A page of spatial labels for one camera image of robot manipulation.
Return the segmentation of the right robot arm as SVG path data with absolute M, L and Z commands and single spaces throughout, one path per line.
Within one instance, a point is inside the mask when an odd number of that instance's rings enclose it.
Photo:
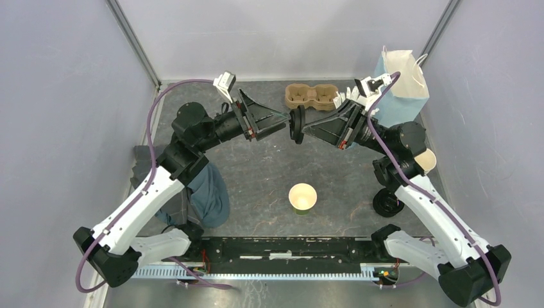
M 299 107 L 291 112 L 289 126 L 296 143 L 311 136 L 340 150 L 357 144 L 382 153 L 373 167 L 383 192 L 409 207 L 438 241 L 432 246 L 388 225 L 372 235 L 370 252 L 375 260 L 394 257 L 408 262 L 437 280 L 458 306 L 476 300 L 494 307 L 501 304 L 500 283 L 511 254 L 505 246 L 491 246 L 479 236 L 436 191 L 416 161 L 427 149 L 420 124 L 409 121 L 386 128 L 348 100 L 328 117 L 311 123 L 305 122 L 305 111 Z

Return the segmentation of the black plastic cup lid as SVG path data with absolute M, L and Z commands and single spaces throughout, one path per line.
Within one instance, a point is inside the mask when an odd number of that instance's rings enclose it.
M 304 138 L 302 130 L 305 126 L 305 107 L 303 105 L 298 105 L 296 108 L 290 111 L 289 115 L 290 139 L 296 144 L 301 144 Z

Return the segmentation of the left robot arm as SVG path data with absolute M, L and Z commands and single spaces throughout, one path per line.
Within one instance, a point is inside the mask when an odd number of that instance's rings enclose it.
M 210 117 L 197 102 L 182 105 L 172 122 L 174 134 L 161 155 L 149 144 L 151 168 L 132 194 L 107 218 L 93 228 L 80 227 L 73 239 L 83 257 L 76 270 L 76 288 L 92 292 L 81 284 L 84 265 L 89 263 L 103 283 L 117 287 L 141 267 L 167 258 L 195 261 L 201 243 L 179 228 L 151 237 L 138 233 L 173 196 L 182 192 L 208 164 L 205 152 L 239 135 L 259 141 L 283 128 L 289 114 L 257 103 L 243 90 L 230 103 L 231 110 Z

